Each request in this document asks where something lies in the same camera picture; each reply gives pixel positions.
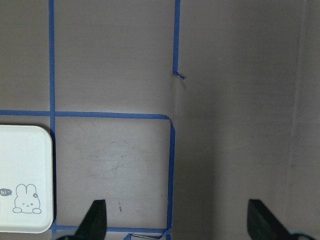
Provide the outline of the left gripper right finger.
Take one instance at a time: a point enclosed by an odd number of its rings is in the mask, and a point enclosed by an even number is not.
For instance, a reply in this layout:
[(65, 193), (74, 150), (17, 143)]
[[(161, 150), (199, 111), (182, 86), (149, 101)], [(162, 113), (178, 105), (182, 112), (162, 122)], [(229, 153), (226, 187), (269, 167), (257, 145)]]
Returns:
[(259, 199), (248, 201), (246, 227), (251, 240), (292, 239), (289, 231)]

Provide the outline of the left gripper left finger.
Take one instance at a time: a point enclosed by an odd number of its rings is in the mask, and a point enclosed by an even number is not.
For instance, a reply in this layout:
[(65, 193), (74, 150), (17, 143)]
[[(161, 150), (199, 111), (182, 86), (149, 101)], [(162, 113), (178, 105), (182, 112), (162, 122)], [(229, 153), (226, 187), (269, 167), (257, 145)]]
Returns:
[(104, 240), (107, 232), (107, 208), (104, 199), (94, 200), (73, 235), (74, 240)]

